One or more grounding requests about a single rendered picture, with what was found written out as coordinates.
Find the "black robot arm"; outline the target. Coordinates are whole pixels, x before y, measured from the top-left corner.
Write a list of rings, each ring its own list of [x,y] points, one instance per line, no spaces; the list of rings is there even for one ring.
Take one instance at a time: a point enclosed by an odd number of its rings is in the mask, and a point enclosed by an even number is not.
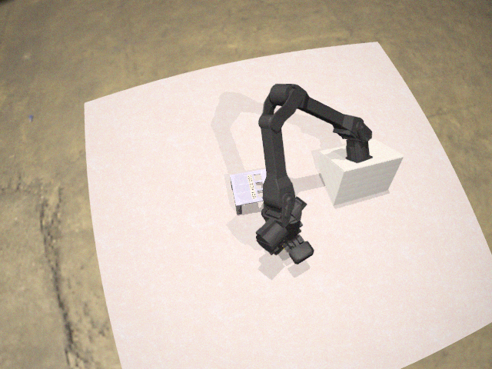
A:
[[[277,105],[281,106],[275,113]],[[263,217],[268,221],[256,230],[256,241],[270,255],[280,254],[288,239],[288,231],[296,230],[301,223],[302,210],[308,205],[295,197],[293,184],[287,173],[281,128],[296,110],[333,125],[333,133],[346,140],[348,161],[356,164],[373,156],[369,154],[368,141],[372,131],[364,120],[345,115],[311,98],[296,84],[275,84],[266,97],[258,124],[264,149],[266,178],[263,183]],[[277,208],[279,212],[272,211]]]

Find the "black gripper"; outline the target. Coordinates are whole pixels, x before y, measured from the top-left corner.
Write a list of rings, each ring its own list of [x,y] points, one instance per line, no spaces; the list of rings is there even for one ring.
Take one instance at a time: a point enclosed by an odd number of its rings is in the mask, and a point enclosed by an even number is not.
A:
[[[300,227],[302,226],[303,224],[301,222],[296,230],[288,231],[288,236],[286,237],[288,242],[282,245],[295,264],[300,264],[314,253],[311,244],[308,241],[304,241],[300,235]]]

